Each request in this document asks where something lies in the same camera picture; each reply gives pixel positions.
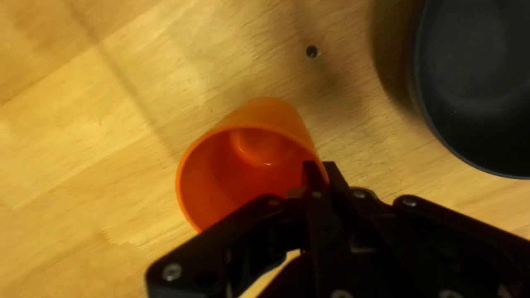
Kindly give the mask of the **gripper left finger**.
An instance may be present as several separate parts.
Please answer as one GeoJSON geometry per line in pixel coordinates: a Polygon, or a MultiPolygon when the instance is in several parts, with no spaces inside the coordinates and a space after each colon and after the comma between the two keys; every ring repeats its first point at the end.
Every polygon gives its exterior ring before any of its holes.
{"type": "Polygon", "coordinates": [[[336,298],[345,292],[345,233],[316,164],[302,166],[296,198],[265,194],[155,261],[148,298],[237,298],[292,250],[294,264],[271,284],[271,298],[336,298]]]}

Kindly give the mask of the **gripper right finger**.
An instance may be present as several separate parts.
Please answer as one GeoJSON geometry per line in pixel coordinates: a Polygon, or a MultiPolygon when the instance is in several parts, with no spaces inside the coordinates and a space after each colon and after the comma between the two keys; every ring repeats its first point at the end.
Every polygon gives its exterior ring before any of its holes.
{"type": "Polygon", "coordinates": [[[324,162],[359,293],[369,298],[530,298],[530,240],[415,195],[391,204],[324,162]]]}

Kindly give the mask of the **orange plastic cup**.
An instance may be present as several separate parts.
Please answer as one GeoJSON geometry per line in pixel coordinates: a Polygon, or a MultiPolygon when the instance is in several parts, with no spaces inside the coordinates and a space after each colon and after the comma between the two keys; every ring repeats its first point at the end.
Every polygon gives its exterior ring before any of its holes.
{"type": "Polygon", "coordinates": [[[305,161],[329,182],[299,112],[276,98],[249,100],[188,147],[176,171],[178,205],[204,231],[260,195],[284,198],[301,186],[305,161]]]}

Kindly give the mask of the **black bowl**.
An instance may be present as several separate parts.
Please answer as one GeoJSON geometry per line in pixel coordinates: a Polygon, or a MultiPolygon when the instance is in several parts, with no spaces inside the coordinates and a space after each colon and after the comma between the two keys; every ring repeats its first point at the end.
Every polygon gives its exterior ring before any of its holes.
{"type": "Polygon", "coordinates": [[[530,180],[530,0],[424,0],[410,84],[453,155],[530,180]]]}

